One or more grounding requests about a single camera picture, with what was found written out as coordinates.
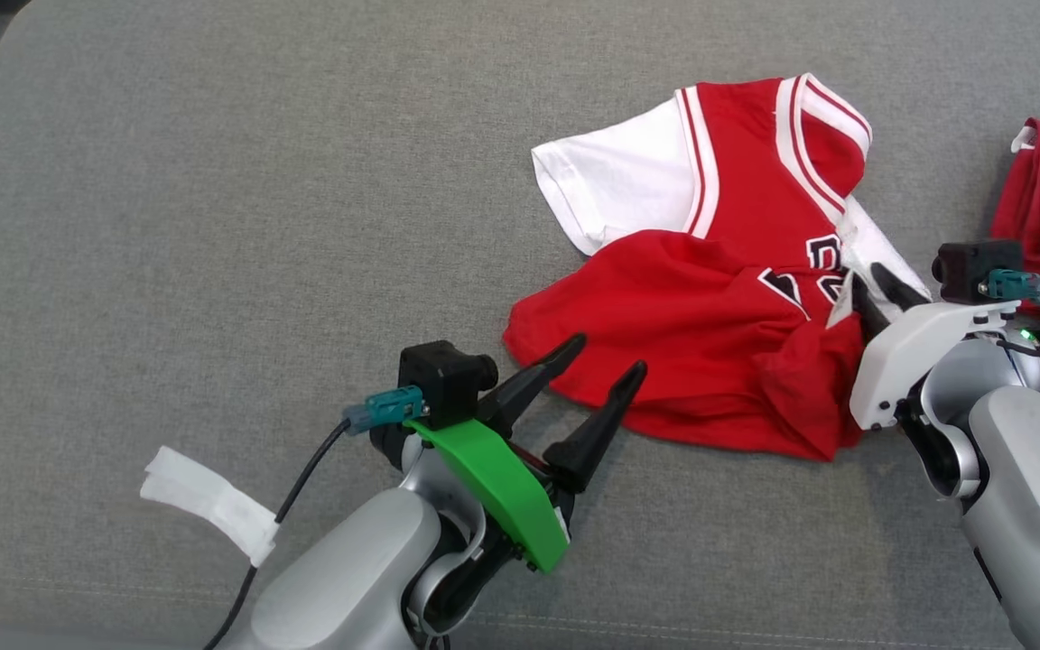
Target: gray fabric surface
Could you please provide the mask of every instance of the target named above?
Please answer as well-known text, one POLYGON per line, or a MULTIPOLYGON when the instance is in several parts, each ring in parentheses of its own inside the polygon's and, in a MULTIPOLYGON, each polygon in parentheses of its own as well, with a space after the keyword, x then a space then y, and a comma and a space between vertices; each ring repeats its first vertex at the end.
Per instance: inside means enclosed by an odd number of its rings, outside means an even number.
MULTIPOLYGON (((581 262, 531 146, 805 71, 873 123, 859 198, 924 270, 1040 112, 1040 5, 37 0, 0 45, 0 625, 198 647, 246 563, 137 498, 158 445, 276 506, 402 346, 503 361, 510 305, 581 262)), ((504 569, 457 642, 1016 647, 896 435, 610 457, 562 567, 504 569)), ((339 444, 260 584, 395 478, 339 444)))

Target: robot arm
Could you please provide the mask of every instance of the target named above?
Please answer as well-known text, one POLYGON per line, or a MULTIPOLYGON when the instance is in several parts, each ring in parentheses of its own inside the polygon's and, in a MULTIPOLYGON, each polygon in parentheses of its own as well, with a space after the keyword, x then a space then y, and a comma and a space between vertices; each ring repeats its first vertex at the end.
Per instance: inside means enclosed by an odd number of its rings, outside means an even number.
POLYGON ((901 424, 930 484, 961 510, 1014 634, 1040 650, 1040 329, 1016 328, 1020 301, 982 290, 990 271, 1020 270, 1020 251, 947 244, 938 267, 941 295, 956 302, 883 324, 850 407, 862 427, 901 424))
POLYGON ((396 489, 356 510, 257 601, 230 650, 412 650, 433 647, 468 616, 512 560, 552 571, 582 493, 647 375, 635 363, 607 402, 537 458, 512 427, 586 345, 575 336, 496 385, 496 365, 447 341, 400 356, 400 387, 420 417, 371 428, 397 469, 396 489))

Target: black lettering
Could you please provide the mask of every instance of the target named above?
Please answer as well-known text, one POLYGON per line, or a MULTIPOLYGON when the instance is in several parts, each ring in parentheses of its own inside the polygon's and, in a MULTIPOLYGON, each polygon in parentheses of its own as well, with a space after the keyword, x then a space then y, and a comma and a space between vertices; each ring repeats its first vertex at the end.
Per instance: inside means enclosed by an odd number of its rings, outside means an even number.
POLYGON ((817 280, 817 288, 829 298, 830 304, 836 305, 838 297, 841 297, 841 287, 846 284, 846 278, 839 276, 825 276, 817 280))
POLYGON ((762 281, 773 291, 776 291, 777 295, 797 305, 798 309, 804 311, 804 308, 801 307, 801 289, 797 287, 797 278, 792 277, 791 272, 776 272, 772 268, 766 268, 756 279, 762 281))
POLYGON ((825 235, 805 242, 805 255, 809 256, 810 268, 841 270, 841 238, 825 235))

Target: white stripe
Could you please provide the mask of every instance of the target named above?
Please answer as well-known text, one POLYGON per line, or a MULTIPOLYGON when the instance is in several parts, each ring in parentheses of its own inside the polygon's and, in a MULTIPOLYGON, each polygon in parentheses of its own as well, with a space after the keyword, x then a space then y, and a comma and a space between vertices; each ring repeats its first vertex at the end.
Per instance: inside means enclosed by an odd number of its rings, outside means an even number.
MULTIPOLYGON (((833 99, 834 102, 837 102, 841 106, 844 106, 844 108, 846 108, 847 111, 850 111, 851 113, 853 113, 855 115, 858 115, 858 120, 859 120, 859 122, 861 122, 861 126, 862 126, 861 131, 864 132, 865 136, 873 137, 874 127, 870 127, 869 120, 866 120, 865 115, 861 114, 861 111, 859 111, 858 108, 855 108, 855 107, 853 107, 853 104, 851 104, 849 102, 846 102, 846 100, 842 99, 840 95, 837 95, 837 93, 834 93, 833 90, 831 90, 829 86, 825 85, 825 83, 822 83, 821 79, 817 79, 816 77, 813 77, 812 73, 806 73, 804 75, 804 77, 805 77, 805 82, 806 83, 808 83, 809 81, 812 81, 813 85, 815 85, 816 87, 820 87, 822 95, 827 96, 827 98, 829 98, 829 99, 833 99)), ((846 120, 850 120, 851 122, 853 120, 853 119, 851 119, 850 115, 846 115, 844 119, 846 120)))
POLYGON ((681 228, 681 233, 687 233, 688 228, 693 227, 693 220, 697 218, 697 203, 701 200, 701 172, 698 172, 697 166, 697 145, 693 141, 693 128, 688 127, 688 110, 684 107, 684 98, 682 95, 687 93, 688 87, 682 87, 674 94, 674 100, 676 102, 676 110, 681 115, 681 131, 684 132, 684 144, 688 149, 688 168, 693 170, 693 205, 688 206, 688 217, 684 219, 684 228, 681 228))
POLYGON ((850 106, 850 104, 844 100, 838 98, 833 90, 826 87, 825 83, 817 81, 817 78, 814 78, 813 75, 804 75, 804 86, 806 93, 802 107, 804 107, 806 113, 811 114, 814 119, 822 120, 822 122, 829 125, 829 127, 833 127, 841 134, 849 136, 850 139, 853 140, 854 144, 858 145, 859 149, 861 149, 862 159, 869 156, 870 133, 873 131, 866 131, 866 129, 869 128, 869 123, 865 122, 864 116, 856 111, 856 108, 850 106), (809 81, 813 82, 816 89, 809 87, 809 81), (841 108, 834 106, 834 104, 826 99, 826 96, 827 98, 835 100, 835 102, 841 106, 844 106, 846 110, 858 115, 858 119, 852 119, 852 116, 847 114, 846 111, 842 111, 841 108))
POLYGON ((801 185, 801 188, 805 190, 805 193, 809 194, 809 198, 817 204, 817 208, 821 209, 822 213, 829 216, 829 219, 833 223, 833 225, 837 225, 838 218, 840 218, 840 215, 837 214, 837 207, 826 201, 825 197, 821 196, 816 189, 809 184, 808 178, 805 178, 805 174, 801 172, 801 165, 797 163, 797 150, 796 145, 794 145, 794 134, 789 128, 789 115, 794 115, 794 124, 800 122, 800 120, 797 120, 797 115, 792 112, 792 86, 796 83, 797 78, 783 79, 783 81, 781 81, 781 85, 777 87, 777 107, 775 115, 773 115, 777 121, 777 157, 781 160, 781 164, 784 164, 784 168, 788 170, 789 175, 792 176, 794 180, 796 180, 798 184, 801 185))
POLYGON ((697 86, 685 87, 684 92, 688 96, 688 107, 693 108, 693 128, 697 132, 697 148, 701 152, 701 165, 705 170, 705 202, 701 206, 701 213, 697 215, 697 227, 693 229, 693 236, 704 238, 708 235, 709 228, 713 226, 717 202, 722 193, 722 180, 717 170, 713 141, 705 123, 705 111, 701 108, 701 98, 697 96, 697 86))
POLYGON ((796 135, 794 137, 794 146, 796 146, 798 155, 801 156, 801 161, 804 162, 805 170, 809 173, 812 182, 816 183, 816 186, 810 184, 810 190, 821 188, 820 193, 833 199, 834 202, 825 201, 826 207, 823 207, 822 210, 825 211, 825 216, 829 217, 830 222, 835 226, 841 219, 841 210, 837 206, 846 205, 846 199, 834 192, 833 188, 830 188, 829 184, 817 174, 817 168, 813 166, 812 159, 809 157, 809 148, 805 146, 804 125, 802 125, 801 121, 801 108, 804 106, 805 95, 811 95, 811 93, 806 90, 808 90, 808 85, 802 81, 801 86, 797 88, 797 97, 792 99, 792 132, 796 135))

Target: white tape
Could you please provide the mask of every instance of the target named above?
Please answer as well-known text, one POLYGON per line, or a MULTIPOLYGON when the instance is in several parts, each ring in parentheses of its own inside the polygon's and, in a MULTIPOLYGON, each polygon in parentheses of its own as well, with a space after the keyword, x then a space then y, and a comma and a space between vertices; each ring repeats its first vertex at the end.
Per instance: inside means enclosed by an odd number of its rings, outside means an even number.
POLYGON ((199 515, 214 523, 259 567, 276 548, 276 513, 264 508, 199 462, 170 447, 160 447, 147 466, 139 496, 199 515))

